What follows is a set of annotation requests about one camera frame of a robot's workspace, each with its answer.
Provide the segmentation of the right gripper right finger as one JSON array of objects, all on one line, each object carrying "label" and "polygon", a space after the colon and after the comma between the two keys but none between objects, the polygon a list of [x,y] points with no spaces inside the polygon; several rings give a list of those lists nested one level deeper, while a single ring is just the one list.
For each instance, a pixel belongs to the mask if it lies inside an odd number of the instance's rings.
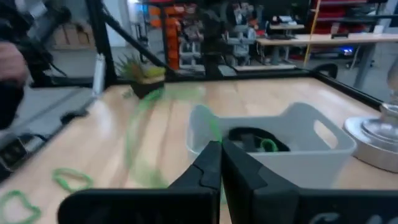
[{"label": "right gripper right finger", "polygon": [[397,223],[397,191],[301,188],[229,140],[223,187],[233,223]]}]

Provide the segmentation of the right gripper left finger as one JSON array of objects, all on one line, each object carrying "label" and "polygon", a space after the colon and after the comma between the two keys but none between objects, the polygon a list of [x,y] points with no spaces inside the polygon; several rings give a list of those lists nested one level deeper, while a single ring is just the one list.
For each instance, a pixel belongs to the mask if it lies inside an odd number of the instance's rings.
[{"label": "right gripper left finger", "polygon": [[211,141],[165,189],[88,189],[60,204],[62,224],[218,223],[222,147]]}]

